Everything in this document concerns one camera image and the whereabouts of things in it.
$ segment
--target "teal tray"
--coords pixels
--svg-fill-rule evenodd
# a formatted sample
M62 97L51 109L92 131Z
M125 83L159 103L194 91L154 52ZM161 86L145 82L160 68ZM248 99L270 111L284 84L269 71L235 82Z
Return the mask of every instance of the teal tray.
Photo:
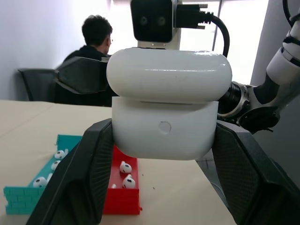
M71 151L81 140L82 136L74 135L58 135L56 146L57 150L69 149ZM6 186L3 189L4 196L7 200L6 214L31 214L34 210L39 198L41 197L44 187L33 187L33 182L38 177L45 177L52 173L51 165L56 161L52 157L37 175L30 181L26 187L10 187Z

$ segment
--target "black hair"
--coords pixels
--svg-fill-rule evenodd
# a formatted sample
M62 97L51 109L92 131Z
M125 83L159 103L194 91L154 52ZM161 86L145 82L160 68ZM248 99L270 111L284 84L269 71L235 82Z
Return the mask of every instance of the black hair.
M107 19L100 15L90 15L83 23L82 34L87 45L101 45L113 28Z

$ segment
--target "man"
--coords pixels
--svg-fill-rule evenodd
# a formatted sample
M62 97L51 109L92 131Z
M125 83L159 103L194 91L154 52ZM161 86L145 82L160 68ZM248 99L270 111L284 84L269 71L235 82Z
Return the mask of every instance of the man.
M113 28L107 19L99 15L90 15L84 21L82 26L82 34L86 45L69 54L64 61L75 56L95 60L101 60L102 57L108 57L107 54L112 43L112 32Z

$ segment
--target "cable connector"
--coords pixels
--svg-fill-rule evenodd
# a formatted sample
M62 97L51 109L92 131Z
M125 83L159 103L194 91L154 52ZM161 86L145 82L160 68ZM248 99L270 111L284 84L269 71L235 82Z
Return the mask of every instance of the cable connector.
M197 29L199 23L210 24L214 14L201 11L201 5L177 5L176 27Z

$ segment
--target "camera lens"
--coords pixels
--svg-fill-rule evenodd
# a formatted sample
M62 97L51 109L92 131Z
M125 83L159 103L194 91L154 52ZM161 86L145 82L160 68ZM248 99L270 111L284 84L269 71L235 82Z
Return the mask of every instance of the camera lens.
M141 17L141 20L140 20L140 24L142 25L142 26L145 26L146 24L147 24L147 18L145 17L145 16L142 16Z
M165 25L165 18L163 16L160 16L157 20L157 23L159 26L164 26Z

